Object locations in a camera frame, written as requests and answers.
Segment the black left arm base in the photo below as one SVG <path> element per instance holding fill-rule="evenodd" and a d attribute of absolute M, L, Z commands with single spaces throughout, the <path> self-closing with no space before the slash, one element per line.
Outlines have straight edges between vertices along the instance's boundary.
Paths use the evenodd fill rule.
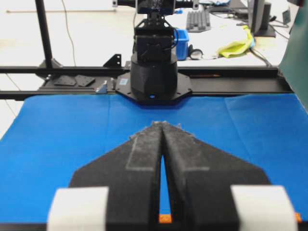
<path fill-rule="evenodd" d="M 142 62 L 131 57 L 130 71 L 118 76 L 115 90 L 141 105 L 171 105 L 192 94 L 191 79 L 178 72 L 177 57 Z"/>

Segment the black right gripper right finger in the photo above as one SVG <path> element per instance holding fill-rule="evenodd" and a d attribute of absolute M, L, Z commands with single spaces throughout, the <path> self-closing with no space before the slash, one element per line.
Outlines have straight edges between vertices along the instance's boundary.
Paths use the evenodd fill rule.
<path fill-rule="evenodd" d="M 172 207 L 194 231 L 296 231 L 295 211 L 265 171 L 162 123 Z"/>

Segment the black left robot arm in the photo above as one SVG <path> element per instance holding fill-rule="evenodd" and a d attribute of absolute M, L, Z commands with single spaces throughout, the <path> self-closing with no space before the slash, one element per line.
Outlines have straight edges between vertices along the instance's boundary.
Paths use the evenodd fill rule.
<path fill-rule="evenodd" d="M 145 14 L 134 28 L 134 54 L 142 63 L 169 62 L 171 51 L 176 46 L 175 28 L 166 20 L 166 15 L 175 11 L 174 0 L 137 0 L 136 11 Z"/>

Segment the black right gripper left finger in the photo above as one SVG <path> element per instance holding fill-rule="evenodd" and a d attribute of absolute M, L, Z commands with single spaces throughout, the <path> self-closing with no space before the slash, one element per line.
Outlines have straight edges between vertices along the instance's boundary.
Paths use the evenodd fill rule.
<path fill-rule="evenodd" d="M 59 188 L 48 215 L 50 231 L 149 231 L 158 223 L 162 125 L 76 170 Z"/>

